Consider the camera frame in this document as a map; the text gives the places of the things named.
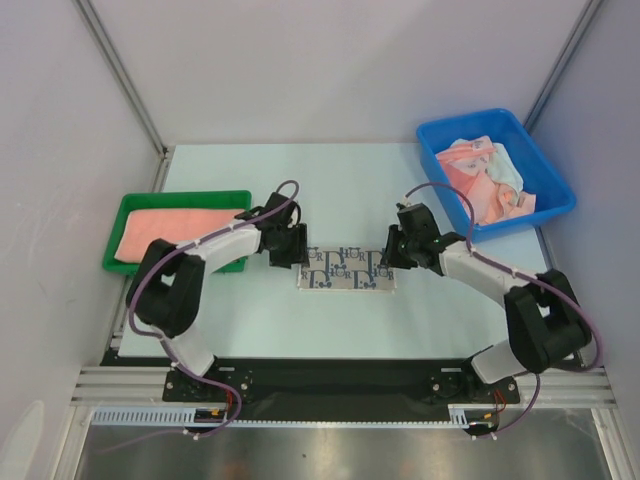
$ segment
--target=white table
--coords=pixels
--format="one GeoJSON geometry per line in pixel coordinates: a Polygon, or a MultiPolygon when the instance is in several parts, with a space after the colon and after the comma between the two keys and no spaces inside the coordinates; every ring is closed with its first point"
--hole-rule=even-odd
{"type": "MultiPolygon", "coordinates": [[[[179,146],[164,190],[247,189],[253,204],[289,178],[310,246],[384,246],[397,223],[395,203],[427,180],[416,144],[179,146]]],[[[440,231],[451,230],[433,191],[428,205],[440,231]]],[[[478,245],[505,262],[546,270],[535,230],[478,245]]],[[[456,281],[425,270],[397,272],[395,293],[299,291],[297,269],[269,268],[267,255],[243,273],[215,274],[199,328],[218,356],[304,358],[460,358],[506,338],[504,312],[456,281]]],[[[119,355],[160,357],[154,339],[127,326],[119,355]]]]}

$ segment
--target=floor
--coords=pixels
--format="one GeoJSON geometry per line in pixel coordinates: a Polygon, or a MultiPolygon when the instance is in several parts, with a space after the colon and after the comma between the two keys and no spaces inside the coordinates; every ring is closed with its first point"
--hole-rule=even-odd
{"type": "Polygon", "coordinates": [[[497,441],[460,430],[232,428],[194,442],[91,427],[76,480],[610,479],[589,410],[537,410],[497,441]]]}

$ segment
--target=pile of towels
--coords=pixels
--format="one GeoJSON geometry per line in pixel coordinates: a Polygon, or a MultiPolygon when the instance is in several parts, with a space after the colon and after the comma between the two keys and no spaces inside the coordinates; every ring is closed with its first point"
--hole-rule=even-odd
{"type": "Polygon", "coordinates": [[[456,140],[436,158],[451,185],[471,201],[477,224],[489,225],[535,211],[536,196],[522,190],[524,182],[507,149],[488,136],[456,140]]]}

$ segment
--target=blue bin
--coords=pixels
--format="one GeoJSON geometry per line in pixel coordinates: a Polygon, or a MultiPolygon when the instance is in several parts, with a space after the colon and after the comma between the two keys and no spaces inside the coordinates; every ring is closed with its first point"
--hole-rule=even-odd
{"type": "MultiPolygon", "coordinates": [[[[549,163],[518,119],[508,110],[496,108],[459,117],[436,120],[418,127],[422,144],[421,163],[432,182],[449,184],[436,159],[436,153],[446,150],[458,138],[473,140],[488,135],[492,141],[504,144],[513,164],[524,180],[524,190],[536,194],[536,211],[531,215],[505,220],[491,225],[473,227],[473,240],[490,238],[537,227],[549,219],[569,212],[576,197],[549,163]]],[[[453,228],[461,235],[469,230],[469,216],[458,196],[444,188],[435,188],[453,228]]]]}

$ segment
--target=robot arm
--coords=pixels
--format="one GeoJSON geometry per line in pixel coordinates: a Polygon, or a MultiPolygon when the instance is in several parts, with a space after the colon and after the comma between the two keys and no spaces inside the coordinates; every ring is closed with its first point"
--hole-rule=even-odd
{"type": "MultiPolygon", "coordinates": [[[[204,375],[215,360],[198,331],[203,314],[200,298],[203,291],[208,291],[206,282],[211,273],[264,250],[269,252],[271,266],[291,268],[297,263],[309,264],[307,226],[299,223],[300,207],[295,202],[253,225],[233,229],[234,225],[266,215],[285,201],[287,197],[271,194],[264,207],[238,215],[229,225],[228,233],[170,260],[142,292],[134,312],[136,317],[161,334],[178,361],[196,375],[204,375]]],[[[162,239],[149,245],[127,293],[127,307],[151,268],[178,247],[162,239]]]]}
{"type": "MultiPolygon", "coordinates": [[[[423,204],[399,205],[400,225],[389,227],[383,263],[390,267],[422,267],[459,280],[501,305],[509,339],[471,357],[475,375],[484,384],[525,371],[541,373],[591,341],[584,321],[555,295],[470,254],[464,237],[440,235],[431,211],[423,204]],[[548,313],[541,309],[548,308],[548,313]]],[[[529,273],[575,300],[561,272],[529,273]]]]}

